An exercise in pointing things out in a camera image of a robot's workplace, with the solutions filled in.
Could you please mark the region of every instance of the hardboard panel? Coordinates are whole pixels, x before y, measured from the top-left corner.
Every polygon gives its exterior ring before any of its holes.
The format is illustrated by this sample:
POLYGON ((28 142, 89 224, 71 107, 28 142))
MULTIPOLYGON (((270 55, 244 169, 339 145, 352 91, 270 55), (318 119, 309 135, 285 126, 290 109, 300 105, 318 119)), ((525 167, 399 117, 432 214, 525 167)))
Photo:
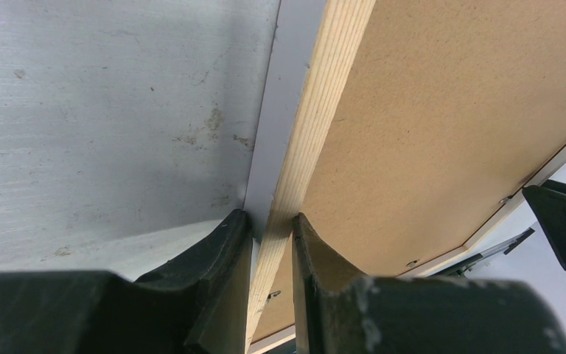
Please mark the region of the hardboard panel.
MULTIPOLYGON (((303 212, 360 269, 397 275, 462 245, 565 143, 566 4, 379 1, 303 212)), ((262 336, 285 309, 266 306, 262 336)))
POLYGON ((294 293, 292 289, 292 242, 287 242, 285 253, 270 293, 281 293, 268 301, 253 340, 258 341, 294 324, 294 293))

